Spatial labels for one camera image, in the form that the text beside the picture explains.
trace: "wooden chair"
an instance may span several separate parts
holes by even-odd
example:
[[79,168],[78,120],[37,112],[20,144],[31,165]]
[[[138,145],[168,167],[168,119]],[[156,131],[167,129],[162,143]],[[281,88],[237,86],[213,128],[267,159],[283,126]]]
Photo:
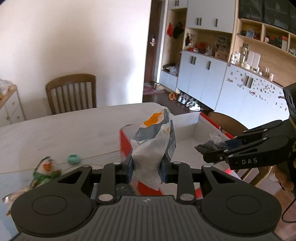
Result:
[[50,81],[46,94],[52,114],[96,108],[96,77],[72,74]]
[[[244,125],[239,123],[237,120],[231,118],[230,116],[217,113],[217,112],[210,112],[208,114],[208,117],[217,123],[223,130],[231,134],[232,136],[239,136],[243,133],[243,131],[248,130]],[[259,173],[252,179],[250,184],[254,186],[258,186],[259,183],[268,176],[272,169],[272,166],[270,167],[259,167]],[[253,168],[249,168],[242,176],[241,179],[245,180],[246,177],[251,173]]]

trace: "round pad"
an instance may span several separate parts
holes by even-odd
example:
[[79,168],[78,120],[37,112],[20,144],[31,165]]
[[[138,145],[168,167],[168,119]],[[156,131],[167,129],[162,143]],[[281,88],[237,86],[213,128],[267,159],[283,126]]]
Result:
[[213,186],[200,207],[210,224],[236,235],[272,232],[281,217],[275,197],[241,181]]
[[41,215],[54,215],[63,211],[67,206],[67,201],[59,196],[48,195],[37,198],[32,205],[36,213]]
[[42,185],[15,200],[11,215],[25,233],[52,237],[82,225],[92,212],[90,199],[72,184]]

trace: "white wall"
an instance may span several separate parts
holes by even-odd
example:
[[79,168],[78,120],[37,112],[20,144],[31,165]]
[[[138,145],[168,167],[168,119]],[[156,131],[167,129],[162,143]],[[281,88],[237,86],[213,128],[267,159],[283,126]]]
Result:
[[45,85],[97,77],[97,106],[142,102],[151,0],[6,0],[0,78],[19,90],[27,119],[50,115]]

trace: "wooden shelf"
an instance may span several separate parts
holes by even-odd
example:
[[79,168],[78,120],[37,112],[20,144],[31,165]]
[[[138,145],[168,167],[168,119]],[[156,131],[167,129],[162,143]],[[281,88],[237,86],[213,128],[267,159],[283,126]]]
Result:
[[260,41],[260,40],[252,39],[252,38],[249,38],[249,37],[246,37],[246,36],[240,35],[240,34],[237,34],[237,36],[238,36],[239,38],[241,38],[244,42],[253,42],[253,43],[256,43],[256,44],[260,44],[260,46],[261,46],[262,48],[269,48],[270,51],[276,51],[276,52],[278,52],[278,53],[280,53],[280,54],[286,55],[286,56],[288,56],[289,58],[293,58],[293,59],[296,60],[296,56],[290,54],[290,53],[287,52],[287,51],[283,51],[282,49],[280,49],[280,48],[278,48],[278,47],[276,47],[276,46],[273,46],[273,45],[271,45],[271,44],[267,44],[267,43],[262,42],[262,41]]

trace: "chair backrest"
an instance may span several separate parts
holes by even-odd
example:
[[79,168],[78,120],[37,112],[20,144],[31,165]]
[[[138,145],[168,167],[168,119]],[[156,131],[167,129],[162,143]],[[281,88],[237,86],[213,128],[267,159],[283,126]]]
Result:
[[52,114],[96,108],[96,77],[72,74],[50,81],[46,94]]
[[231,118],[228,115],[217,112],[210,112],[208,114],[208,117],[219,126],[221,126],[223,130],[227,131],[234,137],[243,134],[243,131],[247,130],[247,128],[243,124],[239,123],[237,120]]

